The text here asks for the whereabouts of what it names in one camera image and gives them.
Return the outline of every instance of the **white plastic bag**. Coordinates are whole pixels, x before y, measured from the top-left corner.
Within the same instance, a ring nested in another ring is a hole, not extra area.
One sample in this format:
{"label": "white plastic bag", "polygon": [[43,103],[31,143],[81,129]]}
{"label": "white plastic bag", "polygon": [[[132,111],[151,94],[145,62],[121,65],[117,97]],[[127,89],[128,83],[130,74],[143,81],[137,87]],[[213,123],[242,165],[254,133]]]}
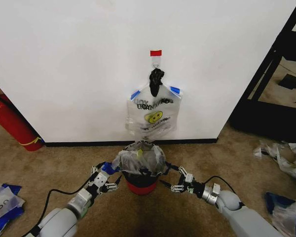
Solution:
{"label": "white plastic bag", "polygon": [[133,143],[120,151],[112,162],[112,168],[119,168],[131,174],[145,175],[149,172],[154,177],[165,169],[165,155],[162,149],[153,143]]}
{"label": "white plastic bag", "polygon": [[296,237],[296,202],[289,207],[274,207],[271,216],[274,227],[285,237]]}
{"label": "white plastic bag", "polygon": [[[3,217],[5,214],[9,213],[10,211],[15,210],[15,208],[21,208],[24,202],[25,201],[23,199],[14,195],[9,187],[4,188],[0,185],[0,218]],[[0,235],[2,234],[2,230],[4,226],[8,223],[8,221],[13,216],[18,215],[16,214],[17,212],[11,214],[10,218],[6,217],[4,219],[0,219]]]}
{"label": "white plastic bag", "polygon": [[[296,144],[290,143],[289,145],[293,153],[296,155]],[[253,153],[257,158],[261,158],[262,154],[268,154],[275,162],[278,163],[280,170],[296,178],[296,160],[294,162],[289,162],[282,155],[280,155],[280,146],[281,145],[277,143],[273,143],[271,146],[269,146],[264,142],[260,142],[260,147],[254,149]]]}
{"label": "white plastic bag", "polygon": [[153,97],[149,85],[136,91],[127,102],[126,127],[136,141],[159,139],[176,129],[182,92],[175,87],[160,85]]}

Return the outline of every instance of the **fire extinguisher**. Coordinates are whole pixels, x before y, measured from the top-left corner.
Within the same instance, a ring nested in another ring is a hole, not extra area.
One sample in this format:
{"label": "fire extinguisher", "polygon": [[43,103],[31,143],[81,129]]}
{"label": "fire extinguisher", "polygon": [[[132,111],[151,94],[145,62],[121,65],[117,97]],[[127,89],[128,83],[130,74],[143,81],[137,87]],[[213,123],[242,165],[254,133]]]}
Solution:
{"label": "fire extinguisher", "polygon": [[43,146],[41,138],[5,95],[0,95],[0,125],[28,151]]}

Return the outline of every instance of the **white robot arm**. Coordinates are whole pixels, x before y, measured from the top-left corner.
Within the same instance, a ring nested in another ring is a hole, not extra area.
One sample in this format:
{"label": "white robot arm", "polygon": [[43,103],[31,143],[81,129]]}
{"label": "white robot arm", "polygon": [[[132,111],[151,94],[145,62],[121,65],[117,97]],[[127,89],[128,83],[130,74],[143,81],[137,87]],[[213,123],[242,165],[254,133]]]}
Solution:
{"label": "white robot arm", "polygon": [[94,199],[102,193],[118,188],[121,176],[115,183],[108,183],[110,177],[105,171],[92,167],[91,177],[84,188],[68,202],[63,209],[52,210],[38,225],[34,226],[24,237],[73,237],[76,223],[82,219],[92,206]]}
{"label": "white robot arm", "polygon": [[217,210],[229,221],[238,237],[283,237],[256,211],[246,207],[234,191],[221,191],[220,185],[215,183],[209,187],[206,183],[210,179],[205,183],[198,183],[194,176],[187,173],[182,166],[178,167],[178,170],[181,174],[178,185],[170,185],[160,181],[175,193],[188,191],[190,194],[196,194],[198,198],[207,203],[215,205]]}
{"label": "white robot arm", "polygon": [[[175,193],[188,191],[190,194],[196,194],[198,198],[207,203],[215,205],[217,210],[229,221],[238,237],[282,237],[256,211],[246,207],[236,193],[221,191],[220,185],[215,183],[209,187],[206,185],[209,180],[205,183],[196,182],[194,176],[187,173],[182,166],[178,167],[178,171],[181,174],[178,185],[160,181]],[[107,182],[108,178],[109,175],[106,172],[98,172],[98,169],[93,167],[90,181],[67,204],[66,208],[56,208],[51,211],[24,237],[73,237],[76,233],[77,221],[84,217],[96,196],[118,188],[121,177],[111,184]]]}

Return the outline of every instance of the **hanging plastic bag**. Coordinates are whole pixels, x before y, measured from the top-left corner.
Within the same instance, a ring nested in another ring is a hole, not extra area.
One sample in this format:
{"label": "hanging plastic bag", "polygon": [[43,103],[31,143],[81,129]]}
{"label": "hanging plastic bag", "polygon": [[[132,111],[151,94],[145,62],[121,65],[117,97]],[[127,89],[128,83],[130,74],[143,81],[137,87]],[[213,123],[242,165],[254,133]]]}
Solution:
{"label": "hanging plastic bag", "polygon": [[152,142],[177,126],[182,92],[161,82],[164,76],[158,68],[161,50],[157,52],[151,56],[155,69],[149,77],[150,83],[133,93],[127,102],[126,128],[134,135],[135,141]]}
{"label": "hanging plastic bag", "polygon": [[24,200],[16,196],[20,186],[0,185],[0,235],[6,224],[24,211]]}

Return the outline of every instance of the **yellow smiley face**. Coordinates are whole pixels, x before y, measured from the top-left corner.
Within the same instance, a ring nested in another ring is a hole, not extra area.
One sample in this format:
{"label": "yellow smiley face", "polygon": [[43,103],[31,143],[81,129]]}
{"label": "yellow smiley face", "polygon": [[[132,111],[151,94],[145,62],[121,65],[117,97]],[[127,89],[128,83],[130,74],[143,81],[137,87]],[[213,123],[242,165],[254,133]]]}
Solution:
{"label": "yellow smiley face", "polygon": [[159,119],[161,119],[163,113],[161,111],[158,111],[156,113],[150,113],[145,115],[145,120],[149,123],[155,123],[157,122]]}

